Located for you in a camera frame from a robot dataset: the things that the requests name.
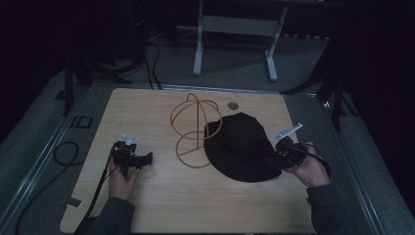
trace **wire hat frame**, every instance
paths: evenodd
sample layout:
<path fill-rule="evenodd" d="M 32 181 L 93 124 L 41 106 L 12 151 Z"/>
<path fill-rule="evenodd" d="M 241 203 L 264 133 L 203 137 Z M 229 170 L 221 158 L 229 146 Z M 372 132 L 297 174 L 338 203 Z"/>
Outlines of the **wire hat frame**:
<path fill-rule="evenodd" d="M 206 109 L 204 108 L 204 105 L 212 107 L 217 112 L 217 114 L 219 116 L 219 128 L 217 128 L 213 133 L 210 133 L 210 131 L 208 129 L 208 117 L 207 117 L 207 113 L 206 113 Z M 186 133 L 182 133 L 174 125 L 175 121 L 177 120 L 177 118 L 180 115 L 183 114 L 183 112 L 185 110 L 188 110 L 188 109 L 193 108 L 193 107 L 196 107 L 196 130 L 192 130 L 192 131 L 188 131 Z M 206 133 L 203 130 L 200 130 L 200 115 L 201 115 L 201 113 L 202 113 L 204 121 L 205 121 Z M 219 132 L 220 128 L 222 127 L 222 115 L 219 111 L 218 105 L 215 102 L 211 101 L 211 100 L 200 100 L 195 94 L 189 93 L 187 95 L 186 101 L 180 103 L 179 105 L 177 105 L 171 111 L 170 125 L 174 129 L 174 131 L 177 134 L 180 135 L 180 138 L 176 143 L 176 156 L 177 156 L 177 159 L 181 163 L 183 163 L 184 165 L 186 165 L 188 167 L 191 167 L 191 168 L 203 168 L 203 167 L 206 167 L 206 166 L 210 165 L 210 163 L 201 164 L 201 165 L 188 164 L 182 159 L 182 156 L 190 154 L 192 152 L 195 152 L 199 149 L 202 149 L 204 146 L 200 143 L 200 141 L 209 139 L 210 137 L 214 136 L 215 134 L 217 134 Z M 179 145 L 180 145 L 180 143 L 183 139 L 194 140 L 196 142 L 196 147 L 194 149 L 185 151 L 183 153 L 179 153 Z"/>

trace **dark background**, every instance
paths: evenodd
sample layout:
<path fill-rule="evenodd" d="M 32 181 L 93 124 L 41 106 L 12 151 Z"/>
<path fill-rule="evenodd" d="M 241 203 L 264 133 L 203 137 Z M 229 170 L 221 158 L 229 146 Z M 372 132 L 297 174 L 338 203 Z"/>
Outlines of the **dark background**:
<path fill-rule="evenodd" d="M 117 47 L 122 38 L 109 36 L 125 33 L 125 40 L 131 41 L 127 36 L 131 25 L 122 20 L 126 7 L 138 13 L 137 22 L 145 21 L 161 29 L 173 41 L 177 25 L 196 25 L 198 1 L 151 2 L 2 1 L 0 142 L 44 85 L 63 69 L 68 55 L 86 54 L 108 64 L 115 57 L 129 56 Z M 239 7 L 229 4 L 236 3 L 211 0 L 206 11 L 255 17 L 252 13 L 257 11 L 250 9 L 256 7 L 265 17 L 275 16 L 266 3 L 262 8 L 250 1 L 238 1 Z M 351 94 L 412 213 L 415 212 L 415 193 L 410 189 L 415 176 L 414 4 L 403 0 L 367 0 L 361 1 L 357 10 L 296 5 L 291 8 L 284 27 L 284 33 L 300 37 L 331 37 L 330 43 L 346 64 L 346 91 Z M 116 6 L 116 11 L 109 11 Z"/>

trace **wooden table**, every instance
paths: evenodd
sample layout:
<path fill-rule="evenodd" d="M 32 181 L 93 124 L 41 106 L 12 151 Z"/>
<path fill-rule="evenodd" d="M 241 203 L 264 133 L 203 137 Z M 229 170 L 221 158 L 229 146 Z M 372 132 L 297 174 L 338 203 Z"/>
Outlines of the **wooden table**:
<path fill-rule="evenodd" d="M 224 176 L 212 165 L 191 168 L 177 159 L 175 146 L 180 136 L 170 125 L 170 114 L 189 93 L 216 102 L 223 116 L 243 112 L 256 117 L 269 138 L 293 126 L 284 98 L 279 95 L 116 89 L 72 193 L 82 205 L 67 207 L 62 231 L 75 230 L 90 205 L 111 147 L 121 134 L 127 134 L 140 139 L 137 155 L 154 153 L 153 164 L 143 168 L 132 199 L 136 207 L 132 232 L 314 232 L 305 186 L 294 176 L 283 172 L 269 181 L 244 183 Z M 238 103 L 239 109 L 230 110 L 229 102 Z M 213 109 L 207 107 L 206 112 L 209 121 L 218 120 Z M 183 132 L 194 130 L 195 125 L 196 109 L 192 108 L 175 123 Z M 183 141 L 179 149 L 195 144 Z M 194 165 L 208 162 L 203 149 L 184 156 L 184 160 Z M 107 198 L 105 183 L 92 216 L 99 214 Z"/>

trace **gold wire frame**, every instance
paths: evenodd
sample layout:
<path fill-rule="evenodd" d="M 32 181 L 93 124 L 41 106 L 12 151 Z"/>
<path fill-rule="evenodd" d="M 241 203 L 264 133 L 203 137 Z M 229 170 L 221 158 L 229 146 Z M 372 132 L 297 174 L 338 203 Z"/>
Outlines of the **gold wire frame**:
<path fill-rule="evenodd" d="M 204 108 L 204 106 L 203 106 L 203 104 L 206 104 L 206 105 L 209 105 L 209 106 L 211 106 L 211 107 L 213 107 L 216 111 L 217 111 L 217 113 L 218 113 L 218 115 L 219 115 L 219 128 L 217 128 L 217 130 L 214 132 L 214 133 L 212 133 L 212 134 L 209 134 L 209 130 L 208 130 L 208 118 L 207 118 L 207 114 L 206 114 L 206 112 L 205 112 L 205 108 Z M 174 126 L 174 122 L 176 121 L 176 119 L 177 119 L 177 117 L 181 114 L 181 113 L 183 113 L 183 111 L 185 111 L 186 109 L 188 109 L 188 108 L 190 108 L 190 107 L 192 107 L 192 106 L 197 106 L 196 107 L 196 130 L 194 130 L 194 131 L 189 131 L 189 132 L 187 132 L 187 133 L 181 133 L 175 126 Z M 203 114 L 203 117 L 204 117 L 204 120 L 205 120 L 205 126 L 207 127 L 207 135 L 206 136 L 204 136 L 204 132 L 202 131 L 202 130 L 200 130 L 200 124 L 199 124 L 199 119 L 200 119 L 200 111 L 202 111 L 202 114 Z M 199 149 L 201 149 L 201 148 L 203 148 L 204 146 L 202 145 L 200 145 L 200 142 L 199 141 L 201 141 L 201 140 L 205 140 L 205 139 L 209 139 L 210 137 L 212 137 L 212 136 L 214 136 L 215 134 L 217 134 L 217 132 L 219 132 L 219 130 L 220 130 L 220 128 L 222 127 L 222 115 L 220 114 L 220 112 L 219 112 L 219 107 L 217 106 L 217 104 L 215 103 L 215 102 L 213 102 L 213 101 L 211 101 L 211 100 L 199 100 L 199 98 L 195 95 L 195 94 L 193 94 L 193 93 L 190 93 L 190 94 L 188 94 L 187 95 L 187 98 L 186 98 L 186 101 L 185 102 L 183 102 L 183 103 L 181 103 L 181 104 L 179 104 L 179 105 L 177 105 L 174 109 L 173 109 L 173 111 L 171 111 L 171 114 L 170 114 L 170 125 L 171 125 L 171 127 L 174 129 L 174 131 L 177 133 L 177 134 L 179 134 L 180 135 L 180 138 L 179 138 L 179 140 L 177 141 L 177 143 L 176 143 L 176 156 L 177 156 L 177 159 L 181 162 L 181 163 L 183 163 L 184 165 L 186 165 L 186 166 L 188 166 L 188 167 L 191 167 L 191 168 L 203 168 L 203 167 L 206 167 L 206 166 L 208 166 L 208 165 L 210 165 L 210 163 L 207 163 L 207 164 L 202 164 L 202 165 L 192 165 L 192 164 L 187 164 L 186 162 L 184 162 L 183 160 L 182 160 L 182 156 L 183 155 L 186 155 L 186 154 L 189 154 L 189 153 L 192 153 L 192 152 L 194 152 L 194 151 L 197 151 L 197 150 L 199 150 Z M 190 134 L 194 134 L 194 133 L 196 133 L 196 137 L 192 137 L 192 136 L 189 136 Z M 180 142 L 184 139 L 184 138 L 186 138 L 186 139 L 189 139 L 189 140 L 195 140 L 196 141 L 196 148 L 194 148 L 194 149 L 191 149 L 191 150 L 189 150 L 189 151 L 186 151 L 186 152 L 183 152 L 183 153 L 179 153 L 179 150 L 178 150 L 178 148 L 179 148 L 179 144 L 180 144 Z"/>

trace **hat brim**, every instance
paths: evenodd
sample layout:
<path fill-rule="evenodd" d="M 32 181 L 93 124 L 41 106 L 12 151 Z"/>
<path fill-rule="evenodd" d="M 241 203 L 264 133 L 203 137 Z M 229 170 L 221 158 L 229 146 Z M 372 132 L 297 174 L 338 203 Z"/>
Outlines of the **hat brim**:
<path fill-rule="evenodd" d="M 208 123 L 208 132 L 215 132 L 219 126 L 220 121 Z M 204 141 L 207 158 L 219 172 L 231 179 L 249 183 L 266 181 L 282 173 L 281 170 L 269 167 L 265 163 L 266 157 L 264 156 L 247 158 L 235 151 L 224 148 L 220 143 L 219 135 L 220 131 Z"/>

